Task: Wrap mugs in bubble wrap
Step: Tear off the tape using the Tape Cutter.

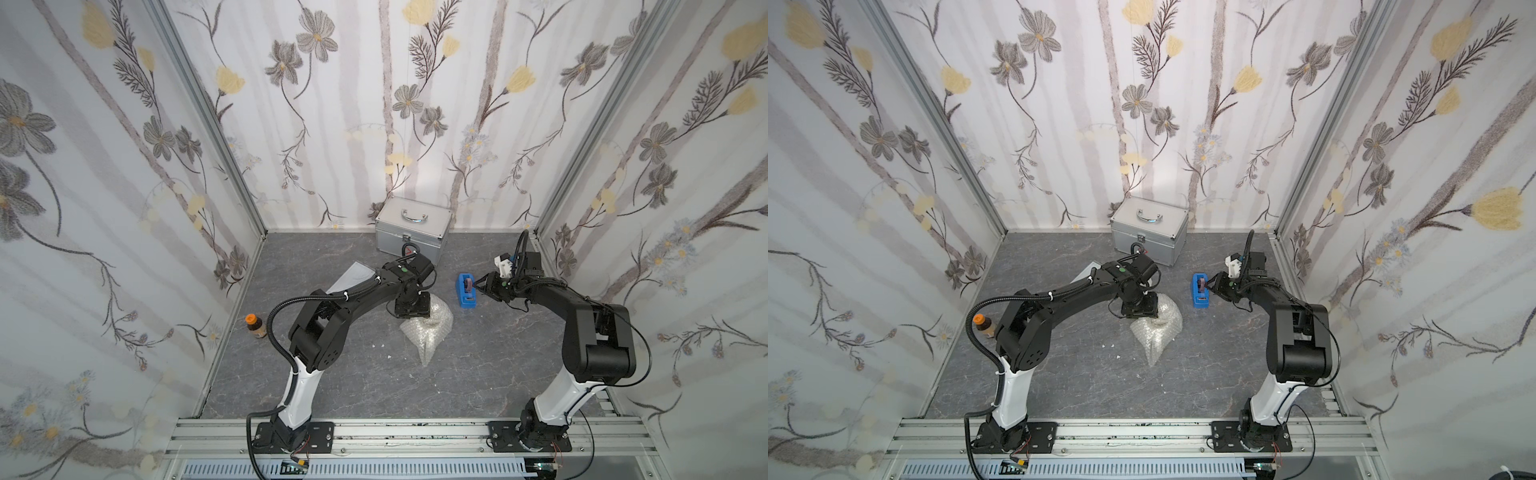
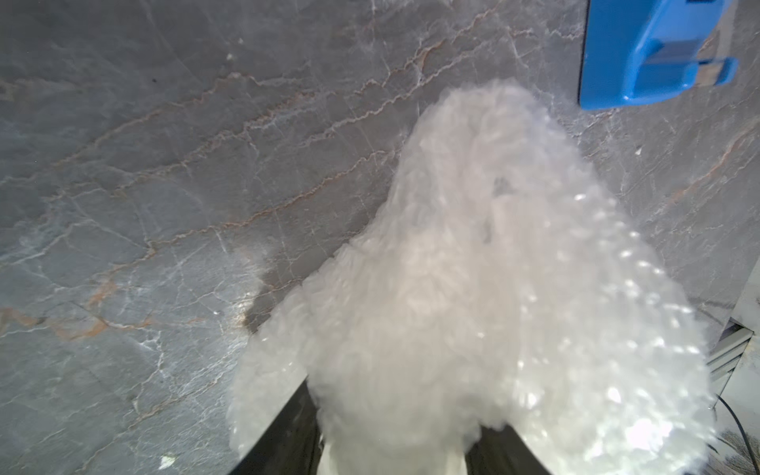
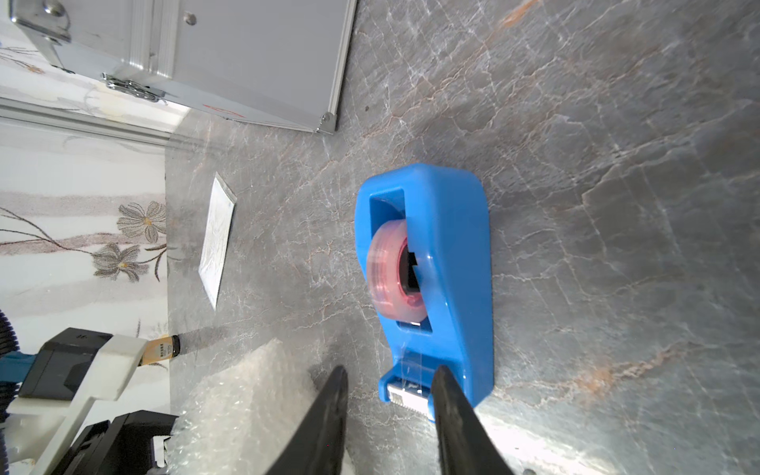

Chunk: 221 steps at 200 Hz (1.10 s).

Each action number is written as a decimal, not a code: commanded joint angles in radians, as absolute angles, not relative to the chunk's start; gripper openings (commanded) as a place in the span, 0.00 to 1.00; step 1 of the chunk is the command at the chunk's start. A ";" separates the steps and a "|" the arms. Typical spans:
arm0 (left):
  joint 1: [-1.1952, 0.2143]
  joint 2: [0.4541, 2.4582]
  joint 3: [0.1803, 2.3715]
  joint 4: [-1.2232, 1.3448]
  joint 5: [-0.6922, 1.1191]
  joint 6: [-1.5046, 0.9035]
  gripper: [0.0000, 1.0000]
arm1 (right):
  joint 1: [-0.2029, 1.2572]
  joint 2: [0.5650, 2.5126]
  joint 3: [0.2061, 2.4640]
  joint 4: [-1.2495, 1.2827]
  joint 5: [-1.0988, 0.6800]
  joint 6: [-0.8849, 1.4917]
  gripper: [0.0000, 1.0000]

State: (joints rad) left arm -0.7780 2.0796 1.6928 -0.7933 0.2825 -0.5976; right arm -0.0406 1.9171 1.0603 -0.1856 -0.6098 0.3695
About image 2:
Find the clear bubble wrap sheet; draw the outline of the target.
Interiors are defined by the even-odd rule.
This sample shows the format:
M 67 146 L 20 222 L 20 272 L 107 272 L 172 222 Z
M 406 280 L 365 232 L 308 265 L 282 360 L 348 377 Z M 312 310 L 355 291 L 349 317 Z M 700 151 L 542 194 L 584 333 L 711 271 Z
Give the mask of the clear bubble wrap sheet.
M 714 439 L 704 327 L 575 142 L 512 80 L 451 89 L 371 223 L 249 338 L 246 455 L 304 380 L 327 443 L 470 449 L 553 474 L 683 474 Z

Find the white ceramic mug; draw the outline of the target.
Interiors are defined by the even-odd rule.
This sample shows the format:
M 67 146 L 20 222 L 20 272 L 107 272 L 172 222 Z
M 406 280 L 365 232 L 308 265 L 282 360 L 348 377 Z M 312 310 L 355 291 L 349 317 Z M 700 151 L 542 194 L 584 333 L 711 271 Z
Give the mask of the white ceramic mug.
M 461 451 L 425 447 L 387 450 L 369 443 L 327 443 L 318 474 L 466 474 Z

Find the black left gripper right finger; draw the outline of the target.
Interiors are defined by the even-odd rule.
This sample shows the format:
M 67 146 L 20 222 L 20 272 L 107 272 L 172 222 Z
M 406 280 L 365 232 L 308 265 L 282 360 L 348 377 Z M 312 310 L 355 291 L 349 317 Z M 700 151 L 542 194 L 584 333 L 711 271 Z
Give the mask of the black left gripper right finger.
M 465 454 L 467 475 L 549 475 L 511 426 L 481 427 L 481 437 Z

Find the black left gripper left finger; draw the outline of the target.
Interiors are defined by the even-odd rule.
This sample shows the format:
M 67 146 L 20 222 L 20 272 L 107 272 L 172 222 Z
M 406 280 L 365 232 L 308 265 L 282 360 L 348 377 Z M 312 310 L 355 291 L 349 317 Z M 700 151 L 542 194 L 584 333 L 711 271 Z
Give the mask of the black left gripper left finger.
M 307 381 L 229 475 L 316 475 L 324 443 Z

